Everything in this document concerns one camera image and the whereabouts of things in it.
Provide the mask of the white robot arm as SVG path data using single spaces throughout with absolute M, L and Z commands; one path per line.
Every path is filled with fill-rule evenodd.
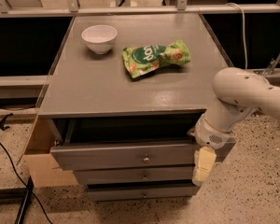
M 216 151 L 231 140 L 234 125 L 255 111 L 280 122 L 280 87 L 267 78 L 246 70 L 229 67 L 214 76 L 216 98 L 188 131 L 201 148 L 194 152 L 192 182 L 200 186 L 211 173 Z

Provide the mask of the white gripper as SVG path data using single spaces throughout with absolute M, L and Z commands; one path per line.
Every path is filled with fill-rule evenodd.
M 192 182 L 201 185 L 210 175 L 215 164 L 217 154 L 214 149 L 223 148 L 233 142 L 230 133 L 223 133 L 214 129 L 201 115 L 196 124 L 187 131 L 188 136 L 195 138 L 196 143 L 202 146 L 194 153 L 194 170 Z

